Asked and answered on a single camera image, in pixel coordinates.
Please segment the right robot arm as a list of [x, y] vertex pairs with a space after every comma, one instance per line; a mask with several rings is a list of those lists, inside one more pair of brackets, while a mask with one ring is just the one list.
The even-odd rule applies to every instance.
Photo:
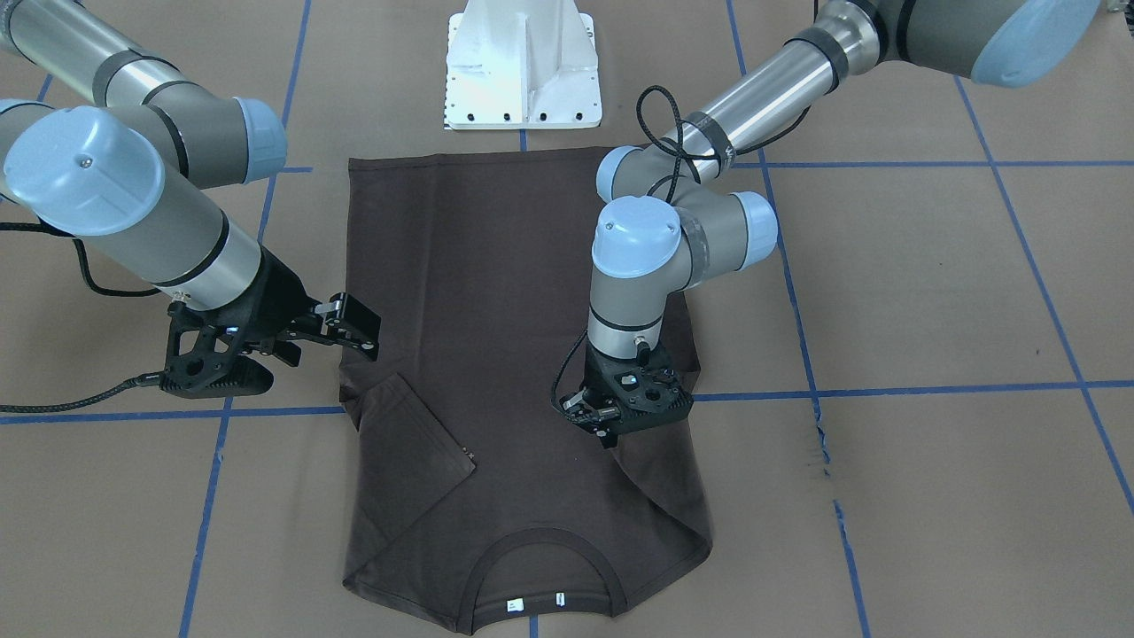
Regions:
[[286, 165], [284, 124], [215, 97], [77, 1], [5, 1], [3, 49], [84, 105], [3, 101], [3, 194], [171, 298], [167, 371], [223, 372], [248, 354], [299, 363], [301, 340], [376, 359], [381, 322], [299, 277], [208, 198]]

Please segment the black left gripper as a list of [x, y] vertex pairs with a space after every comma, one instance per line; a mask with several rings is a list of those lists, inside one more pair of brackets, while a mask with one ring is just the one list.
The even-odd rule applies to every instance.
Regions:
[[556, 400], [556, 409], [598, 436], [604, 449], [618, 446], [619, 436], [627, 433], [682, 422], [693, 405], [663, 344], [629, 360], [610, 358], [589, 344], [579, 391]]

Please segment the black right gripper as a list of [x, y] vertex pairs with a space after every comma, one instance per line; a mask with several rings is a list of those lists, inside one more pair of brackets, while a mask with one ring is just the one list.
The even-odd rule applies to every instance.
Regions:
[[315, 334], [319, 344], [339, 344], [375, 361], [381, 316], [352, 294], [320, 303], [308, 296], [291, 267], [271, 250], [260, 250], [259, 275], [235, 301], [221, 308], [221, 340], [243, 354], [273, 356], [288, 367], [301, 364], [297, 338]]

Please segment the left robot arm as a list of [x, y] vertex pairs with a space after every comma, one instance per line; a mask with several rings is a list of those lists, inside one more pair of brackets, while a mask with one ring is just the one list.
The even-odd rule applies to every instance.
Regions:
[[661, 343], [672, 294], [769, 257], [779, 223], [753, 192], [708, 185], [737, 158], [781, 141], [820, 97], [887, 61], [975, 83], [1029, 85], [1084, 36], [1097, 1], [827, 1], [813, 24], [720, 97], [645, 148], [601, 161], [590, 323], [579, 391], [556, 411], [606, 448], [678, 423], [694, 400]]

